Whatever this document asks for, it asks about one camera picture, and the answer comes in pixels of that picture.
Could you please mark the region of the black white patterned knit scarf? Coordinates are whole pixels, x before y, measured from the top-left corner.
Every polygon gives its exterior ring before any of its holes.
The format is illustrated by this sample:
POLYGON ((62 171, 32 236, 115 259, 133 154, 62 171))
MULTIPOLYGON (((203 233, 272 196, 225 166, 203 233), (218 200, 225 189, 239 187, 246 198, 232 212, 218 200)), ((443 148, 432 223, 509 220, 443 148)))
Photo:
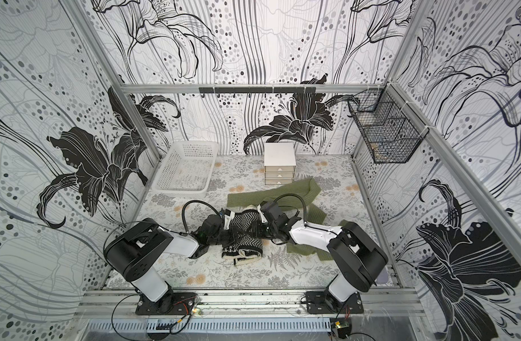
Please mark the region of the black white patterned knit scarf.
POLYGON ((253 226, 260 221, 260 213, 253 206, 239 213, 224 210, 224 230, 230 231, 231 241, 223 246, 222 258, 231 260, 235 267, 260 261, 263 243, 253 234, 253 226))

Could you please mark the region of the white plastic perforated basket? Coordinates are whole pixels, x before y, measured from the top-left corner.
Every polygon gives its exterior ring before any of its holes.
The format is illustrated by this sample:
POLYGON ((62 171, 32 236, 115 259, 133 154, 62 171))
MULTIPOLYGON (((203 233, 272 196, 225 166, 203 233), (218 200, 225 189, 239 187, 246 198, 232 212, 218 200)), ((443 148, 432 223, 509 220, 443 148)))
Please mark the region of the white plastic perforated basket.
POLYGON ((151 190, 169 197, 203 198, 218 153, 216 142, 173 143, 155 174, 151 190))

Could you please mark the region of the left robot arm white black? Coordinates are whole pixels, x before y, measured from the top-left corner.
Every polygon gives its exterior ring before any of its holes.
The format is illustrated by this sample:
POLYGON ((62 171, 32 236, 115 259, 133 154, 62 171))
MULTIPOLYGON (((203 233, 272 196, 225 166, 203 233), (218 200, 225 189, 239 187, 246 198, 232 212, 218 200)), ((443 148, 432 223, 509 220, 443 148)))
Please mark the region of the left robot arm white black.
POLYGON ((224 227, 220 215, 210 215, 201 227, 187 234, 160 226, 151 218, 138 221, 108 243, 105 260, 140 294, 137 315, 187 315, 194 305, 194 293, 176 294, 158 274, 155 263, 163 254, 198 259, 209 247, 229 246, 237 234, 224 227))

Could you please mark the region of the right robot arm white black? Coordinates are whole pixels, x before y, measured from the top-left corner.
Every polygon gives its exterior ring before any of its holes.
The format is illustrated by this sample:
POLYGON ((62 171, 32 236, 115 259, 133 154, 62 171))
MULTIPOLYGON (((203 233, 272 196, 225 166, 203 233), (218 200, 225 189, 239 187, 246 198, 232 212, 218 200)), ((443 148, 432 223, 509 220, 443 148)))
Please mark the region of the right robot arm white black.
POLYGON ((307 245, 331 254, 339 273, 322 291, 304 294, 311 315, 362 313, 361 294, 375 286, 388 256, 358 224, 326 226, 301 217, 287 217, 275 202, 260 205, 257 235, 286 244, 307 245))

